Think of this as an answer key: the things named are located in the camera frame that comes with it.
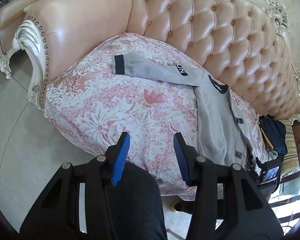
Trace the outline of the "grey sweater navy collar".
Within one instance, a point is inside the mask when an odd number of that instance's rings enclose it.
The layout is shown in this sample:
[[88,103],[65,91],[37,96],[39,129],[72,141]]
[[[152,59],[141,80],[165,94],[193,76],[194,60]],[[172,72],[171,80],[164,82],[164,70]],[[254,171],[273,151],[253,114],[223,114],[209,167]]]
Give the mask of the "grey sweater navy collar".
[[252,145],[241,110],[232,103],[230,88],[203,70],[175,64],[161,66],[134,53],[115,55],[112,72],[193,87],[198,108],[198,150],[214,163],[245,164]]

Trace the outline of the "navy yellow clothes pile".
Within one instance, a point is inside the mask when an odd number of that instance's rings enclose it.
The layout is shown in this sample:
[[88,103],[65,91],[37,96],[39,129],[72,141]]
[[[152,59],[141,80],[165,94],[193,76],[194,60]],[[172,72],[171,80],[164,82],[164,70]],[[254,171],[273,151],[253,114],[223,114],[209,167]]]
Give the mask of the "navy yellow clothes pile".
[[286,155],[288,153],[286,146],[286,126],[280,120],[274,119],[271,115],[262,115],[259,117],[259,127],[264,140],[270,150],[278,154]]

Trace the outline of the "striped cushion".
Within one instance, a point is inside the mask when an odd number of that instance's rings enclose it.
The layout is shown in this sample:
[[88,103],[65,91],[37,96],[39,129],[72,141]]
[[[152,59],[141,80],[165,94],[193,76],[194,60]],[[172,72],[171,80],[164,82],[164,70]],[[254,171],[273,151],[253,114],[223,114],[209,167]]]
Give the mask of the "striped cushion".
[[287,146],[287,154],[283,158],[280,171],[281,178],[284,178],[298,172],[300,170],[300,165],[292,123],[289,120],[282,120],[281,122],[284,123],[286,127],[285,142]]

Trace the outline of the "yellow slipper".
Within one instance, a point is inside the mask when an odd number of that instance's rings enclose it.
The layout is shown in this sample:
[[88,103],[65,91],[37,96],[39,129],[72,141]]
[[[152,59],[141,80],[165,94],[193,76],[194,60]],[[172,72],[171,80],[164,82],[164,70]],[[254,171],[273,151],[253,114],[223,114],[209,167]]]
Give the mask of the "yellow slipper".
[[181,199],[175,200],[170,205],[170,210],[172,212],[183,212],[183,213],[192,214],[192,211],[189,210],[189,206],[187,205],[187,202]]

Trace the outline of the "pink floral sofa cover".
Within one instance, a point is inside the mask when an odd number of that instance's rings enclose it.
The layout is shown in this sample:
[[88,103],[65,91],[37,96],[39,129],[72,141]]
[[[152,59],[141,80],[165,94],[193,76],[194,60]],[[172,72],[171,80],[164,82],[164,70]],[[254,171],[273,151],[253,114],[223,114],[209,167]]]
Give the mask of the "pink floral sofa cover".
[[[180,64],[211,75],[165,42],[125,33],[104,41],[52,81],[46,89],[44,113],[66,139],[93,155],[104,153],[122,132],[129,133],[128,162],[152,175],[161,195],[193,200],[196,188],[182,180],[173,148],[173,136],[179,132],[199,153],[193,87],[113,74],[113,56],[128,53],[157,65]],[[253,164],[255,158],[265,161],[258,114],[231,88],[230,94],[249,127]]]

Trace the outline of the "person leg dark trousers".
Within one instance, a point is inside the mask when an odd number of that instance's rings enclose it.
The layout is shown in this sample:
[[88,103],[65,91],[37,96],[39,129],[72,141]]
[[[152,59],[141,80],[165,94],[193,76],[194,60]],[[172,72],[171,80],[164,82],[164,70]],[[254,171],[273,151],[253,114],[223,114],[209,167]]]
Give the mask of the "person leg dark trousers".
[[107,195],[117,239],[167,239],[159,186],[147,171],[126,163]]

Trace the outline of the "beige tufted leather sofa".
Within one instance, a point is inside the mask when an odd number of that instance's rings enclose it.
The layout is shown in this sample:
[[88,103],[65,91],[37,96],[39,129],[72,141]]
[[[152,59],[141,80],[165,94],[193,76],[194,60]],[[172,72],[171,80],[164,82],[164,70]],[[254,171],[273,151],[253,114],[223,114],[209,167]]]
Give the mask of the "beige tufted leather sofa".
[[32,63],[28,102],[44,109],[49,83],[125,32],[174,46],[258,114],[300,121],[287,10],[274,0],[39,0],[12,42]]

